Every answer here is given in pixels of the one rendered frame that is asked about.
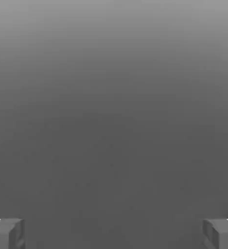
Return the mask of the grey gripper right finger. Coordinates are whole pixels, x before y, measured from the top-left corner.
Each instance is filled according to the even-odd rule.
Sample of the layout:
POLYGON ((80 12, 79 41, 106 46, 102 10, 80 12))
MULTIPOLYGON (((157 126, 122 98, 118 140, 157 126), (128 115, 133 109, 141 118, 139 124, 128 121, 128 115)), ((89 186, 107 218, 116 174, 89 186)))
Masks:
POLYGON ((228 249, 228 218, 204 219, 202 232, 205 249, 228 249))

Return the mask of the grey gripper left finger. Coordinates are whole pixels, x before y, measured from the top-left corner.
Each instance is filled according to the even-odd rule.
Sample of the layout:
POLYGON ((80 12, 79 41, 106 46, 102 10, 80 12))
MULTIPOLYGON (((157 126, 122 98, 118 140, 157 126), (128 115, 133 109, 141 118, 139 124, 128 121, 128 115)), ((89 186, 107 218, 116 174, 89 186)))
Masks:
POLYGON ((0 218, 0 249, 26 249, 24 219, 0 218))

